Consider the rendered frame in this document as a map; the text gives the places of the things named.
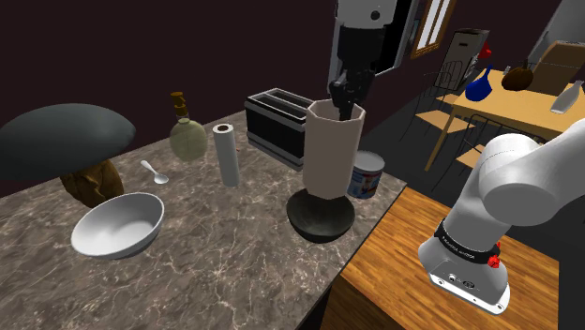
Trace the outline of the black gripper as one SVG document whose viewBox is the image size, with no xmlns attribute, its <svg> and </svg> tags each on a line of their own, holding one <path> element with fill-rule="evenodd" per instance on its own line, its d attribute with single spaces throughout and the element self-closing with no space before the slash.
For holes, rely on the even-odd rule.
<svg viewBox="0 0 585 330">
<path fill-rule="evenodd" d="M 367 98 L 377 74 L 386 27 L 377 29 L 352 28 L 342 25 L 337 40 L 338 78 L 329 83 L 329 93 L 338 108 L 339 121 L 351 118 L 354 105 Z M 351 85 L 346 70 L 351 71 Z"/>
</svg>

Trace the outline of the metal chair with wooden seat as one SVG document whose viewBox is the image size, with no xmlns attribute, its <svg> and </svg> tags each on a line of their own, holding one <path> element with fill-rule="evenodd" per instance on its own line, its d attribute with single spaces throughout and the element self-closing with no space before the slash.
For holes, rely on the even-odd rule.
<svg viewBox="0 0 585 330">
<path fill-rule="evenodd" d="M 506 133 L 525 135 L 539 145 L 543 145 L 547 142 L 547 140 L 541 136 L 526 132 L 518 128 L 507 126 L 480 114 L 473 114 L 470 118 L 468 126 L 466 126 L 464 130 L 457 151 L 431 190 L 434 190 L 441 183 L 441 181 L 456 162 L 463 166 L 460 173 L 463 173 L 467 169 L 472 170 L 477 160 L 480 158 L 487 143 L 495 137 Z"/>
<path fill-rule="evenodd" d="M 444 108 L 458 98 L 456 91 L 459 85 L 458 79 L 462 73 L 461 61 L 449 61 L 438 71 L 422 75 L 421 93 L 416 99 L 411 118 L 399 138 L 400 141 L 406 136 L 415 118 L 426 122 L 428 128 L 443 129 L 445 127 L 449 115 Z"/>
</svg>

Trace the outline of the white tin can blue label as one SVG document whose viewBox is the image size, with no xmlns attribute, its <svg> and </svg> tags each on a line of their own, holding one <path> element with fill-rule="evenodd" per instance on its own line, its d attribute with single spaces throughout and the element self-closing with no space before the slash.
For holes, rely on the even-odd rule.
<svg viewBox="0 0 585 330">
<path fill-rule="evenodd" d="M 351 182 L 347 193 L 356 199 L 369 199 L 376 193 L 385 162 L 370 151 L 356 152 Z"/>
</svg>

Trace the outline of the grey cabinet appliance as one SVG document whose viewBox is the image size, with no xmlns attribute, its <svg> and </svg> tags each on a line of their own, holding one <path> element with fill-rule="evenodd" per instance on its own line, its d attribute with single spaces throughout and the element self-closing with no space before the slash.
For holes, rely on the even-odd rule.
<svg viewBox="0 0 585 330">
<path fill-rule="evenodd" d="M 450 47 L 444 57 L 435 86 L 456 91 L 473 73 L 489 31 L 461 28 L 455 31 Z"/>
</svg>

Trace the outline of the blue vase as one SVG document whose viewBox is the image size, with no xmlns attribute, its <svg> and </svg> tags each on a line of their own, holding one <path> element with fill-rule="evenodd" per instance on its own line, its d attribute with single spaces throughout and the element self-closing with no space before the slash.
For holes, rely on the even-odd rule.
<svg viewBox="0 0 585 330">
<path fill-rule="evenodd" d="M 492 70 L 492 65 L 488 65 L 484 74 L 477 80 L 470 82 L 465 89 L 466 99 L 474 102 L 485 99 L 491 92 L 492 87 L 488 80 L 488 75 Z"/>
</svg>

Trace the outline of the black bowl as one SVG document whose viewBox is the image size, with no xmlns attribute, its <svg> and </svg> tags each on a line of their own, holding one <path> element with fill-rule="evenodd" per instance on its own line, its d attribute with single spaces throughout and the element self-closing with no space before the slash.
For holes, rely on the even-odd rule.
<svg viewBox="0 0 585 330">
<path fill-rule="evenodd" d="M 337 240 L 353 225 L 355 210 L 352 202 L 342 196 L 326 200 L 308 193 L 304 188 L 295 192 L 286 204 L 293 228 L 312 243 Z"/>
</svg>

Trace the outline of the white paper towel roll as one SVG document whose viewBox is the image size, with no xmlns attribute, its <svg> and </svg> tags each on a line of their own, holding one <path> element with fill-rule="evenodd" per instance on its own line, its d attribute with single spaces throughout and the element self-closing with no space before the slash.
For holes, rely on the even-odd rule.
<svg viewBox="0 0 585 330">
<path fill-rule="evenodd" d="M 213 133 L 222 182 L 226 187 L 236 187 L 239 184 L 239 167 L 233 126 L 215 125 Z"/>
</svg>

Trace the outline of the green flask with brown cork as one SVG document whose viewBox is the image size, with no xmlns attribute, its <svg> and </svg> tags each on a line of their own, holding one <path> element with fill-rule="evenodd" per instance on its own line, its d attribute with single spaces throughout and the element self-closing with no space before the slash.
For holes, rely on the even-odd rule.
<svg viewBox="0 0 585 330">
<path fill-rule="evenodd" d="M 207 150 L 207 137 L 203 126 L 190 119 L 182 92 L 171 92 L 171 97 L 177 119 L 169 138 L 173 153 L 182 161 L 202 158 Z"/>
</svg>

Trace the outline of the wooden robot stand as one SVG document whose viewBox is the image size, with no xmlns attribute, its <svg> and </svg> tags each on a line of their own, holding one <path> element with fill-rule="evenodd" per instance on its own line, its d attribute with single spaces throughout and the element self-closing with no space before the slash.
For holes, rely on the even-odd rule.
<svg viewBox="0 0 585 330">
<path fill-rule="evenodd" d="M 490 315 L 429 281 L 418 248 L 448 211 L 405 188 L 336 278 L 321 330 L 558 330 L 558 262 L 508 236 L 504 313 Z"/>
</svg>

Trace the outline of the brown cardboard box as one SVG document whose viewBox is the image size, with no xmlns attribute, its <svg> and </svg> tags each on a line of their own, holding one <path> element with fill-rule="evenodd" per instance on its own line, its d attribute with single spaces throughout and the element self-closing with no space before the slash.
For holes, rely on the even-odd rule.
<svg viewBox="0 0 585 330">
<path fill-rule="evenodd" d="M 558 96 L 585 63 L 585 43 L 556 40 L 534 68 L 529 91 Z"/>
</svg>

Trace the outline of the white spoon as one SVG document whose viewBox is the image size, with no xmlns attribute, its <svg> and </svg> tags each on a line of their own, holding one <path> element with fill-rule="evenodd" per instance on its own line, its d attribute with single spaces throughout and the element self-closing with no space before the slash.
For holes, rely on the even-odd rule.
<svg viewBox="0 0 585 330">
<path fill-rule="evenodd" d="M 163 185 L 169 182 L 169 178 L 166 175 L 157 172 L 147 160 L 142 160 L 141 165 L 154 175 L 155 183 Z"/>
</svg>

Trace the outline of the white bottle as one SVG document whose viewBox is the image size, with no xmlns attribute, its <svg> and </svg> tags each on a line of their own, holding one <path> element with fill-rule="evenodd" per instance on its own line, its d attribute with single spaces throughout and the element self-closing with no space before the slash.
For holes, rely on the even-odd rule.
<svg viewBox="0 0 585 330">
<path fill-rule="evenodd" d="M 582 84 L 583 81 L 575 81 L 571 87 L 560 93 L 551 105 L 550 110 L 557 114 L 566 113 L 578 100 Z"/>
</svg>

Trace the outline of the white bowl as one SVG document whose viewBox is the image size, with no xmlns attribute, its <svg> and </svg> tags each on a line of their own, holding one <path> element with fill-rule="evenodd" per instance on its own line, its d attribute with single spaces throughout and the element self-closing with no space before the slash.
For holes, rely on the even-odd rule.
<svg viewBox="0 0 585 330">
<path fill-rule="evenodd" d="M 158 235 L 165 213 L 156 195 L 133 192 L 88 211 L 75 225 L 70 243 L 88 257 L 117 260 L 136 254 Z"/>
</svg>

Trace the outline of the dark grey mushroom figure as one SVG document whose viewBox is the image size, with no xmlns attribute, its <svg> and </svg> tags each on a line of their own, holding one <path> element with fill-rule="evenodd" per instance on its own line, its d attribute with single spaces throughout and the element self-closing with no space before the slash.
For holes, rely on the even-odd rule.
<svg viewBox="0 0 585 330">
<path fill-rule="evenodd" d="M 91 104 L 26 112 L 0 127 L 0 181 L 58 177 L 74 199 L 95 207 L 124 193 L 111 158 L 135 133 L 123 115 Z"/>
</svg>

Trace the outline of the window with wooden frame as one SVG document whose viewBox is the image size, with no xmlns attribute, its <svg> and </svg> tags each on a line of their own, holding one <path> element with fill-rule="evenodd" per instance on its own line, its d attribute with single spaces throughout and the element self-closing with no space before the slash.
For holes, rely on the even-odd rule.
<svg viewBox="0 0 585 330">
<path fill-rule="evenodd" d="M 439 48 L 456 3 L 457 0 L 427 0 L 412 44 L 411 59 Z"/>
</svg>

